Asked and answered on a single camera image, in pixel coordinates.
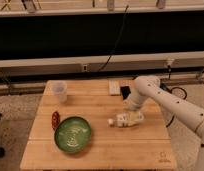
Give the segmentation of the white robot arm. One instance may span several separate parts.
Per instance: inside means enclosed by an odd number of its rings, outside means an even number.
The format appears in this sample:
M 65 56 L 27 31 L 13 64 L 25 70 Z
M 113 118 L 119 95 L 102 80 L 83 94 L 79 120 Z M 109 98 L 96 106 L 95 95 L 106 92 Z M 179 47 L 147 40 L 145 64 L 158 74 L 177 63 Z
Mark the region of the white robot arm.
M 157 76 L 138 76 L 126 99 L 129 109 L 140 109 L 147 98 L 153 99 L 201 138 L 194 171 L 204 171 L 204 109 L 160 88 Z

